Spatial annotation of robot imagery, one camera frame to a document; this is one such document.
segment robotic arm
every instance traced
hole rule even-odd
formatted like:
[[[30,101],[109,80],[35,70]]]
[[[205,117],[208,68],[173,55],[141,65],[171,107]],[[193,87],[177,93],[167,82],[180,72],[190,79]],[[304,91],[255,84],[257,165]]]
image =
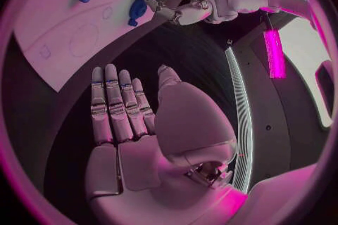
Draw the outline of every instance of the robotic arm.
[[[166,7],[166,0],[144,1],[154,12],[180,25],[194,24],[201,20],[219,24],[234,20],[239,13],[251,13],[259,9],[274,13],[282,10],[312,22],[310,6],[306,0],[190,0],[189,4],[177,9]]]

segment black floor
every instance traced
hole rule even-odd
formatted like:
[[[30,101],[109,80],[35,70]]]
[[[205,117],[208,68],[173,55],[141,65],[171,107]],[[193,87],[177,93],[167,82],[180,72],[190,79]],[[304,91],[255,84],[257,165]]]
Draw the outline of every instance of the black floor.
[[[166,64],[211,96],[237,132],[232,80],[223,49],[209,40],[198,25],[180,28],[164,25],[148,34],[113,62],[129,70],[144,84],[151,107],[157,109],[157,69]],[[85,200],[87,161],[94,147],[90,118],[90,86],[72,108],[57,135],[48,158],[45,196],[78,224],[96,224]]]

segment pink light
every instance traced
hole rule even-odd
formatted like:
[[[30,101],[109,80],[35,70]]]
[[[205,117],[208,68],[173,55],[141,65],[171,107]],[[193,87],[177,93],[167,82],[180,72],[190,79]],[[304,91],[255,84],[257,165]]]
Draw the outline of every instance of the pink light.
[[[264,39],[268,52],[270,78],[286,78],[284,53],[278,31],[264,31]]]

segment robotic hand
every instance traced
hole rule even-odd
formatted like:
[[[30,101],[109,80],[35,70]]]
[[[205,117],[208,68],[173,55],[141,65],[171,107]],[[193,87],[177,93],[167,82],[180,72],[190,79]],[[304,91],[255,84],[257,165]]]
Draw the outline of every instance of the robotic hand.
[[[112,64],[105,75],[94,69],[97,146],[86,170],[88,202],[107,224],[192,224],[206,213],[223,222],[246,198],[228,184],[237,150],[232,126],[210,97],[172,68],[161,66],[158,75],[155,116],[139,79],[131,80],[127,70],[118,75]],[[211,207],[222,200],[229,200],[229,211]],[[177,211],[178,204],[186,211]]]
[[[310,6],[306,0],[190,0],[189,4],[170,9],[166,0],[144,0],[152,11],[174,24],[188,25],[205,20],[219,24],[234,20],[238,13],[250,13],[262,9],[267,12],[280,10],[308,19],[312,23]]]

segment drawn circle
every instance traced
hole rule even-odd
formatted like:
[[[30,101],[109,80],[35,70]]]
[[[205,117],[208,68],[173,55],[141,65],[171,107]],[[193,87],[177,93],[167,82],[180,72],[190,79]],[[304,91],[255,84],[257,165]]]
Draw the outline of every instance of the drawn circle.
[[[96,25],[85,24],[75,31],[69,43],[69,50],[74,57],[83,57],[95,46],[99,37]]]
[[[107,19],[109,19],[109,18],[112,16],[112,14],[113,14],[113,9],[112,9],[112,7],[106,7],[106,8],[103,10],[103,12],[102,12],[102,18],[103,18],[104,20],[107,20]]]

